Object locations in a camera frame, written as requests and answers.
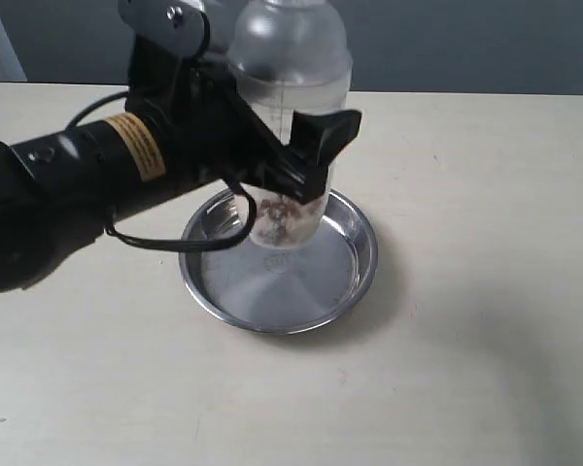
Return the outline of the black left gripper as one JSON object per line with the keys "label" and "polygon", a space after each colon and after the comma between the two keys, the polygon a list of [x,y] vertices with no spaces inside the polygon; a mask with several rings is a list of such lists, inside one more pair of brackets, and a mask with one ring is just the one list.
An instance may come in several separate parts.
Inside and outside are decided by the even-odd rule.
{"label": "black left gripper", "polygon": [[[308,204],[325,194],[330,165],[360,132],[361,111],[322,112],[328,87],[250,86],[204,49],[180,57],[138,35],[127,77],[125,109],[153,118],[173,165],[196,187],[223,179],[236,194],[247,184]],[[291,112],[287,143],[253,100]]]}

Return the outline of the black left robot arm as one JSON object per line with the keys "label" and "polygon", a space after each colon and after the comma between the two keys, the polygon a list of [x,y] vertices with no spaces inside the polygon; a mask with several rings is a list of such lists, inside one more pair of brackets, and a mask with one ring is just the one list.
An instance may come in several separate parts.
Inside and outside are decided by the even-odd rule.
{"label": "black left robot arm", "polygon": [[361,114],[296,113],[283,144],[239,95],[222,63],[137,37],[121,114],[0,142],[0,293],[49,276],[119,221],[214,182],[309,204],[359,134]]}

